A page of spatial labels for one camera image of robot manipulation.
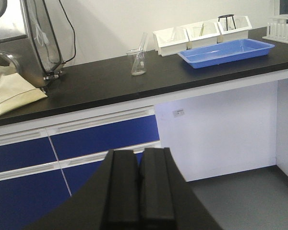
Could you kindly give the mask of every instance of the blue plastic tray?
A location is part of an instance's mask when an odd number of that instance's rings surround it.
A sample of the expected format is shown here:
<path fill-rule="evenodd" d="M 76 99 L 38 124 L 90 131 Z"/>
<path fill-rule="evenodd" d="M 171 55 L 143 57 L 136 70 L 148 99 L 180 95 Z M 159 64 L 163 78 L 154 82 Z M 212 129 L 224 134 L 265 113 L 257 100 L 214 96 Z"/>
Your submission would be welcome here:
<path fill-rule="evenodd" d="M 203 46 L 178 53 L 193 68 L 267 55 L 275 45 L 252 39 L 240 39 Z"/>

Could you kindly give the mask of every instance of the test tube rack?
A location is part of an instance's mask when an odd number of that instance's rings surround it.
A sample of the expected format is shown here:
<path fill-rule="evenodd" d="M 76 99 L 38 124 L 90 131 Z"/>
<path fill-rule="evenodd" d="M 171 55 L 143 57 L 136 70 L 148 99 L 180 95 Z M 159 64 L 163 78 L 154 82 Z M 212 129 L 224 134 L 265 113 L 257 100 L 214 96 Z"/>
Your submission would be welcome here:
<path fill-rule="evenodd" d="M 271 17 L 263 39 L 288 44 L 288 14 Z"/>

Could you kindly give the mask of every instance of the lab bench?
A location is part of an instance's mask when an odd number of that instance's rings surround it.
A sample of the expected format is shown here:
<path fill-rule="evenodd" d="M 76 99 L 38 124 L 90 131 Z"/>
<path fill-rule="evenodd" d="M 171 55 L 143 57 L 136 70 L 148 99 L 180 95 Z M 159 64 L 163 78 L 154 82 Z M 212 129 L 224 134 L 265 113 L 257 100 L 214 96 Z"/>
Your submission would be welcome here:
<path fill-rule="evenodd" d="M 68 199 L 108 149 L 170 147 L 188 181 L 271 165 L 288 176 L 288 44 L 265 42 L 276 45 L 267 56 L 201 69 L 155 51 L 141 76 L 126 57 L 67 67 L 47 99 L 0 117 L 0 226 L 20 210 L 20 228 Z M 194 153 L 194 143 L 205 146 Z"/>

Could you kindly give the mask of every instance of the black cable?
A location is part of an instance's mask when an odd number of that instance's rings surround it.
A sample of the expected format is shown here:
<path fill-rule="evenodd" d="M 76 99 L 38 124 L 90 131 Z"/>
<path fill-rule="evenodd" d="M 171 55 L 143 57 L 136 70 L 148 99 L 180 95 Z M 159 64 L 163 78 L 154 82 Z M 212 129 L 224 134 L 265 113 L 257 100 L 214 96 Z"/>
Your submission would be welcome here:
<path fill-rule="evenodd" d="M 62 10 L 63 10 L 63 12 L 64 12 L 64 14 L 65 14 L 65 17 L 66 17 L 69 25 L 71 26 L 72 32 L 73 32 L 73 49 L 74 49 L 74 54 L 73 54 L 73 56 L 72 56 L 70 59 L 68 59 L 67 61 L 64 61 L 64 62 L 63 62 L 63 64 L 65 64 L 66 62 L 69 62 L 69 61 L 73 60 L 73 59 L 76 57 L 76 53 L 77 53 L 77 51 L 76 51 L 76 32 L 75 32 L 74 27 L 72 26 L 71 21 L 69 20 L 69 18 L 68 18 L 68 16 L 67 16 L 67 13 L 66 13 L 63 5 L 62 5 L 61 0 L 59 0 L 59 3 L 60 3 L 60 5 L 61 5 L 61 7 L 62 7 Z"/>

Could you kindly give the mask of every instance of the glass panel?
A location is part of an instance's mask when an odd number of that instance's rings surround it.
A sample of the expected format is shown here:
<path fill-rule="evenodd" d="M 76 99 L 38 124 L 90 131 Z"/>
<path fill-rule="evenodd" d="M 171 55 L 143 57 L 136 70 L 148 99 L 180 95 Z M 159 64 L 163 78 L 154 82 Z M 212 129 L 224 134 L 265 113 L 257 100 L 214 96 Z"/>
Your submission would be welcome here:
<path fill-rule="evenodd" d="M 27 1 L 29 22 L 36 51 L 46 72 L 61 63 L 57 42 L 43 0 Z"/>

